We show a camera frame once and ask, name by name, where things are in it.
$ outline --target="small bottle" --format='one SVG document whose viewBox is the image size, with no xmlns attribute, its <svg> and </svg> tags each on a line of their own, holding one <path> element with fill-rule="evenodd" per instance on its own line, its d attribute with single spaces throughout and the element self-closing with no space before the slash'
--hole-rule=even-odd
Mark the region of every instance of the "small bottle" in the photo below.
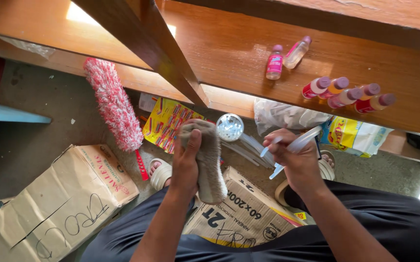
<svg viewBox="0 0 420 262">
<path fill-rule="evenodd" d="M 327 76 L 322 76 L 314 79 L 302 89 L 302 95 L 304 98 L 311 99 L 317 95 L 323 93 L 327 87 L 331 84 L 331 80 Z"/>
<path fill-rule="evenodd" d="M 338 108 L 344 105 L 352 104 L 363 95 L 364 92 L 358 87 L 346 89 L 338 95 L 328 98 L 328 105 L 330 108 Z"/>
<path fill-rule="evenodd" d="M 349 85 L 349 80 L 347 77 L 340 77 L 333 79 L 331 81 L 331 85 L 324 91 L 322 94 L 319 94 L 318 97 L 321 99 L 327 99 L 330 97 L 333 97 L 339 93 L 341 93 L 344 88 L 346 88 Z"/>
<path fill-rule="evenodd" d="M 361 87 L 359 87 L 360 90 L 362 90 L 364 92 L 364 95 L 359 98 L 359 100 L 365 101 L 370 99 L 372 96 L 377 95 L 380 93 L 381 91 L 381 87 L 378 84 L 365 84 Z"/>
<path fill-rule="evenodd" d="M 394 104 L 396 97 L 394 94 L 374 95 L 368 100 L 357 100 L 354 107 L 357 112 L 364 114 L 376 110 L 383 110 Z"/>
<path fill-rule="evenodd" d="M 302 40 L 295 43 L 291 50 L 289 50 L 288 54 L 284 57 L 283 65 L 289 69 L 293 69 L 309 50 L 310 43 L 312 43 L 312 39 L 308 35 L 304 36 Z"/>
<path fill-rule="evenodd" d="M 282 45 L 273 46 L 273 51 L 268 57 L 268 66 L 266 77 L 270 80 L 277 80 L 281 77 L 281 68 L 283 67 Z"/>
</svg>

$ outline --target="pink label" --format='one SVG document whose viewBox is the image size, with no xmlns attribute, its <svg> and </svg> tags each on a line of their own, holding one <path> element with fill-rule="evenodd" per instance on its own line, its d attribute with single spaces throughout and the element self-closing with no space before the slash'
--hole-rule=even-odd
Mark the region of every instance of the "pink label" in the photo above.
<svg viewBox="0 0 420 262">
<path fill-rule="evenodd" d="M 359 113 L 368 113 L 368 112 L 376 111 L 373 107 L 371 107 L 370 99 L 365 100 L 365 101 L 357 100 L 357 102 L 355 104 L 355 108 L 356 108 L 357 112 L 359 112 Z"/>
<path fill-rule="evenodd" d="M 268 58 L 268 72 L 280 72 L 281 73 L 281 66 L 283 65 L 283 56 L 282 55 L 271 55 Z"/>
<path fill-rule="evenodd" d="M 319 94 L 318 97 L 321 99 L 328 99 L 328 98 L 332 98 L 337 94 L 333 94 L 331 92 L 329 92 L 328 90 L 326 90 L 325 92 L 323 92 L 322 94 Z"/>
<path fill-rule="evenodd" d="M 316 97 L 318 94 L 312 91 L 312 88 L 310 88 L 310 85 L 312 83 L 310 82 L 308 85 L 304 86 L 302 89 L 302 95 L 304 98 L 310 99 Z"/>
<path fill-rule="evenodd" d="M 339 96 L 336 96 L 336 97 L 332 97 L 328 99 L 328 105 L 330 108 L 338 108 L 346 104 L 341 102 L 341 99 L 339 98 Z"/>
<path fill-rule="evenodd" d="M 286 57 L 288 57 L 288 56 L 292 53 L 292 51 L 294 51 L 294 49 L 295 49 L 298 45 L 299 45 L 299 42 L 295 43 L 295 45 L 293 45 L 293 46 L 291 47 L 291 50 L 289 50 L 289 52 L 288 52 L 288 54 L 286 55 Z"/>
</svg>

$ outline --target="plastic wrapper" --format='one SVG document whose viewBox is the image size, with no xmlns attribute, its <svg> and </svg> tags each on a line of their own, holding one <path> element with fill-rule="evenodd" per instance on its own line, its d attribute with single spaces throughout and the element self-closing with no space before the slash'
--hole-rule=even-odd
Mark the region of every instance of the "plastic wrapper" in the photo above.
<svg viewBox="0 0 420 262">
<path fill-rule="evenodd" d="M 255 124 L 262 135 L 273 126 L 289 129 L 307 129 L 320 125 L 332 115 L 302 107 L 256 98 L 254 101 Z"/>
<path fill-rule="evenodd" d="M 55 52 L 55 49 L 50 47 L 44 47 L 41 45 L 31 44 L 20 40 L 15 40 L 7 37 L 0 36 L 0 39 L 2 39 L 5 42 L 8 42 L 12 45 L 14 45 L 17 48 L 20 48 L 22 50 L 26 50 L 32 53 L 36 53 L 41 55 L 42 57 L 45 57 L 48 59 L 53 52 Z"/>
<path fill-rule="evenodd" d="M 369 158 L 378 152 L 391 128 L 333 116 L 322 124 L 320 143 L 332 150 L 341 150 Z"/>
</svg>

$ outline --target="hand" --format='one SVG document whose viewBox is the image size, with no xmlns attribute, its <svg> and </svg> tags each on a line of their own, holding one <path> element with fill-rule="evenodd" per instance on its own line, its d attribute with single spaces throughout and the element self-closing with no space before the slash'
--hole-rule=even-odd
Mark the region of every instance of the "hand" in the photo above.
<svg viewBox="0 0 420 262">
<path fill-rule="evenodd" d="M 278 136 L 283 140 L 271 145 L 271 141 Z M 273 154 L 275 161 L 284 166 L 289 185 L 300 197 L 309 192 L 328 190 L 320 175 L 315 142 L 309 142 L 297 154 L 286 149 L 296 138 L 295 134 L 282 128 L 265 136 L 263 146 L 268 146 L 268 151 Z"/>
<path fill-rule="evenodd" d="M 173 175 L 169 185 L 169 192 L 176 196 L 184 197 L 186 201 L 192 199 L 198 190 L 197 178 L 199 170 L 195 156 L 199 151 L 201 141 L 202 135 L 198 129 L 192 130 L 187 145 L 181 145 L 179 136 L 177 136 L 175 141 Z"/>
</svg>

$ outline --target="cardboard box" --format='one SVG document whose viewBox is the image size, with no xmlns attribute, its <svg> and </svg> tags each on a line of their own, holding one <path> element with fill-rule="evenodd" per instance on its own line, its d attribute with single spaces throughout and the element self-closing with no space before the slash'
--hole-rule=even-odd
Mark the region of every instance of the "cardboard box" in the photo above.
<svg viewBox="0 0 420 262">
<path fill-rule="evenodd" d="M 233 167 L 224 172 L 228 197 L 220 205 L 202 204 L 183 234 L 195 234 L 229 247 L 254 247 L 306 225 Z"/>
<path fill-rule="evenodd" d="M 59 261 L 138 194 L 108 146 L 71 145 L 0 209 L 0 261 Z"/>
</svg>

